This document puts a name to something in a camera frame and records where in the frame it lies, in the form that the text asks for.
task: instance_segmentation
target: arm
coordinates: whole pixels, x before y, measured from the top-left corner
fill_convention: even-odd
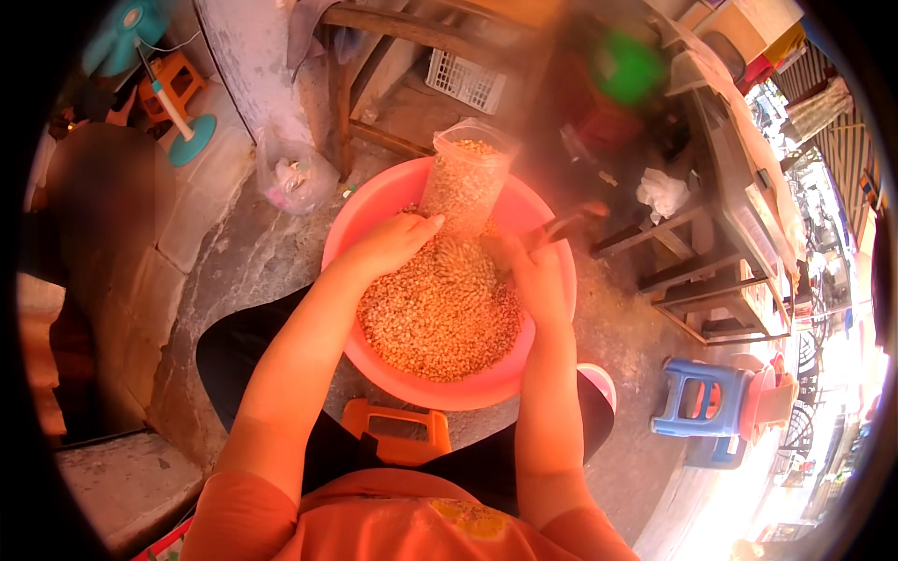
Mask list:
[[[521,518],[537,530],[577,508],[596,508],[583,474],[583,421],[577,397],[577,344],[567,318],[558,256],[526,253],[505,239],[518,298],[536,324],[515,432]]]
[[[216,473],[257,475],[299,505],[305,445],[362,294],[411,259],[442,224],[441,215],[396,215],[330,263],[256,365]]]

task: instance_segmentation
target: pink bucket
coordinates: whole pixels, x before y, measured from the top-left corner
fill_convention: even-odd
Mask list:
[[[358,241],[374,224],[417,203],[424,192],[433,158],[418,158],[383,171],[363,185],[340,210],[324,243],[324,269],[340,253]],[[525,233],[555,215],[542,199],[518,178],[509,175],[499,195],[493,218],[502,233]],[[571,319],[577,301],[577,272],[566,241],[554,246],[561,261],[565,304]],[[435,382],[402,372],[385,363],[368,345],[358,321],[346,343],[346,356],[371,382],[423,408],[468,411],[485,408],[521,391],[521,372],[533,344],[535,328],[527,318],[509,355],[487,370],[462,381]]]

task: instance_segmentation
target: grain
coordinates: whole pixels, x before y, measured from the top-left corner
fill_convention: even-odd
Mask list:
[[[442,214],[440,233],[406,265],[368,287],[358,306],[365,339],[387,363],[431,381],[459,381],[507,355],[524,315],[480,243],[507,175],[507,159],[482,141],[439,153],[420,212]]]
[[[387,364],[431,381],[489,368],[511,351],[524,319],[480,242],[442,235],[374,281],[358,318]]]
[[[421,198],[424,216],[444,215],[446,236],[479,236],[508,174],[508,159],[480,140],[458,140],[439,152]]]

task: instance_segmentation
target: striped awning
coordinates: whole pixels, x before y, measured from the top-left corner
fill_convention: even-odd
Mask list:
[[[808,44],[801,58],[782,73],[774,72],[770,79],[787,100],[794,100],[825,80],[823,69],[827,66],[835,65],[819,48]],[[878,196],[879,162],[857,106],[817,133],[814,143],[835,182],[848,227],[855,240],[860,240],[869,209],[864,186],[870,183],[874,197]]]

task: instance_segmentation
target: black pants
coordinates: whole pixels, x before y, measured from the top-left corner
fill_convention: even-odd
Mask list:
[[[309,288],[226,316],[199,338],[199,377],[228,432],[256,363]],[[604,395],[581,373],[577,373],[577,391],[586,462],[608,438],[614,414]],[[352,471],[386,466],[374,454],[375,446],[367,434],[360,442],[330,415],[319,413],[305,449],[303,495]],[[452,481],[488,506],[518,514],[515,424],[413,469]]]

